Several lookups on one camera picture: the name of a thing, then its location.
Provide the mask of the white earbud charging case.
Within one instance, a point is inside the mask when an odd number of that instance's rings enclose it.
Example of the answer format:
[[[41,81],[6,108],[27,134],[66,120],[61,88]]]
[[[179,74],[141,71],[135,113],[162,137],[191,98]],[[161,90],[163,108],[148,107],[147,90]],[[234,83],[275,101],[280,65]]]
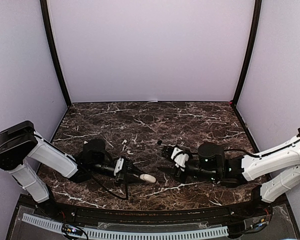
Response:
[[[147,182],[147,183],[151,183],[151,184],[154,184],[157,181],[157,179],[154,176],[150,175],[150,174],[141,174],[139,176],[139,178],[142,181]]]

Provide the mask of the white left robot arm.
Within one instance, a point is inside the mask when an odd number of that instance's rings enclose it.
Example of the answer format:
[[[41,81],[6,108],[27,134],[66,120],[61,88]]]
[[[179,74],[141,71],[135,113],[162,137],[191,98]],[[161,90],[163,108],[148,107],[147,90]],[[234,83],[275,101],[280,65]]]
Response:
[[[125,156],[112,158],[103,139],[85,142],[82,151],[72,156],[44,139],[31,121],[23,121],[0,132],[0,169],[8,172],[50,218],[57,218],[62,213],[61,208],[51,188],[28,163],[29,159],[50,167],[73,183],[94,180],[106,192],[109,189],[94,173],[112,178],[116,186],[124,185],[126,189],[129,183],[156,182],[154,176],[137,168]]]

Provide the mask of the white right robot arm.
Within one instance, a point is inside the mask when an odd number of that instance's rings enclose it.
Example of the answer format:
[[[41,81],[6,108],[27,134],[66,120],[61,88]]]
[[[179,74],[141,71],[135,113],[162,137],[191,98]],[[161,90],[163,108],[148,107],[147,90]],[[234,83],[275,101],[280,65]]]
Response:
[[[227,188],[235,188],[260,176],[281,171],[275,178],[262,183],[252,191],[253,200],[245,205],[245,213],[256,217],[265,203],[274,202],[279,196],[300,184],[300,128],[290,140],[255,154],[227,159],[222,146],[204,142],[197,152],[183,150],[179,146],[164,146],[162,157],[171,161],[173,167],[159,167],[175,181],[185,183],[187,177],[196,177]]]

